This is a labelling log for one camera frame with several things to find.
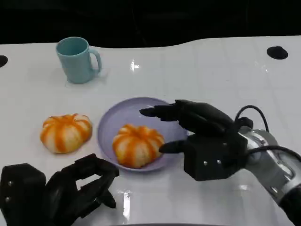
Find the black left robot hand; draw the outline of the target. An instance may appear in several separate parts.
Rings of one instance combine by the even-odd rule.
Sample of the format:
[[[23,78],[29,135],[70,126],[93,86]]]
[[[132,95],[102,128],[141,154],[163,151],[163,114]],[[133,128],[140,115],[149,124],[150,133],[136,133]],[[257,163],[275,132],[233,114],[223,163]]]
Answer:
[[[109,192],[118,168],[95,154],[76,160],[46,180],[28,163],[5,166],[0,210],[8,226],[70,226],[102,204],[115,208]]]

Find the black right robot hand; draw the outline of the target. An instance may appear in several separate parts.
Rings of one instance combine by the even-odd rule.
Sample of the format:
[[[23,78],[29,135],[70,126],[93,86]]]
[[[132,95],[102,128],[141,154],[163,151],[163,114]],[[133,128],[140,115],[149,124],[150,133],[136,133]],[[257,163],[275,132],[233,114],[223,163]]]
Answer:
[[[185,140],[162,145],[159,151],[183,153],[184,171],[196,181],[226,179],[243,168],[247,140],[238,132],[243,126],[253,126],[247,117],[233,120],[208,103],[188,100],[141,109],[140,113],[161,121],[177,121],[192,132]]]

